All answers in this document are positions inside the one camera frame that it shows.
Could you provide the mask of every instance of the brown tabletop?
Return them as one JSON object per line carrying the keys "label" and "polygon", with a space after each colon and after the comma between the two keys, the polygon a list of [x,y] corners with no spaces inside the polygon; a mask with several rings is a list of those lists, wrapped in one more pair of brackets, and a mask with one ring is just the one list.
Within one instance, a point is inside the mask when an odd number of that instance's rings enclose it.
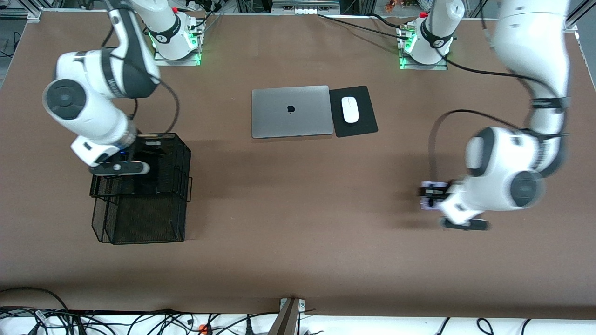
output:
{"label": "brown tabletop", "polygon": [[[193,152],[187,241],[113,246],[91,229],[91,176],[70,150],[75,135],[41,103],[58,56],[97,49],[108,29],[105,14],[44,13],[24,32],[0,91],[0,286],[52,289],[73,309],[246,313],[299,296],[320,314],[596,315],[596,94],[573,34],[569,161],[535,207],[486,213],[490,231],[464,232],[419,209],[429,130],[456,108],[521,124],[529,96],[516,80],[400,70],[394,39],[314,15],[226,15],[207,32],[201,66],[160,69],[181,99],[174,130]],[[454,61],[505,70],[479,22],[462,22],[457,36]],[[252,89],[303,85],[368,86],[379,131],[251,139]],[[135,121],[160,132],[172,113],[159,88]],[[465,144],[487,125],[445,122],[441,179],[465,173]],[[58,307],[50,299],[11,294],[1,304]]]}

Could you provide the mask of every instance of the black wire basket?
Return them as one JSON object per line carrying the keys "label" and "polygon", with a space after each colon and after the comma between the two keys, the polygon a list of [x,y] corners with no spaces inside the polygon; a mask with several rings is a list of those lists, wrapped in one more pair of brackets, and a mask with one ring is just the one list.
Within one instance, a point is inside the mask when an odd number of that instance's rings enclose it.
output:
{"label": "black wire basket", "polygon": [[184,241],[191,152],[176,134],[141,134],[123,160],[149,164],[145,175],[93,176],[92,227],[102,243]]}

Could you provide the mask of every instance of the mouse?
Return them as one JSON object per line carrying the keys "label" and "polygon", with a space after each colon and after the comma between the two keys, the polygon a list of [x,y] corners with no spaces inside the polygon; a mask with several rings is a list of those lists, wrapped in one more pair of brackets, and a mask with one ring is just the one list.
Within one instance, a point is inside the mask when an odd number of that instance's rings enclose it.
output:
{"label": "mouse", "polygon": [[342,111],[343,119],[347,123],[355,123],[358,121],[358,104],[354,97],[343,97],[342,98]]}

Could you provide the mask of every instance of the black mouse pad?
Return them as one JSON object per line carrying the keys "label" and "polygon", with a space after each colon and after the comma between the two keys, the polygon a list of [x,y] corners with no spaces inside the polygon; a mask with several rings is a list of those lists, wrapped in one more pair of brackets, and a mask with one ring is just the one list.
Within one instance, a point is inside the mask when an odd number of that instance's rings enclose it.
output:
{"label": "black mouse pad", "polygon": [[[366,86],[332,89],[329,91],[331,98],[331,115],[337,137],[369,134],[378,131],[377,120],[374,117],[373,104],[368,95]],[[358,121],[347,123],[343,119],[342,98],[353,97],[358,104]]]}

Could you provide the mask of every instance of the closed silver laptop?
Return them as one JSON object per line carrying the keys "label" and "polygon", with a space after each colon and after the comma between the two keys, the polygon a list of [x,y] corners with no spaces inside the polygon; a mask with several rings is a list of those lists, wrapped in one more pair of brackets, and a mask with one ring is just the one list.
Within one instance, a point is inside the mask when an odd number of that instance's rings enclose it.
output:
{"label": "closed silver laptop", "polygon": [[333,134],[328,86],[253,90],[253,138]]}

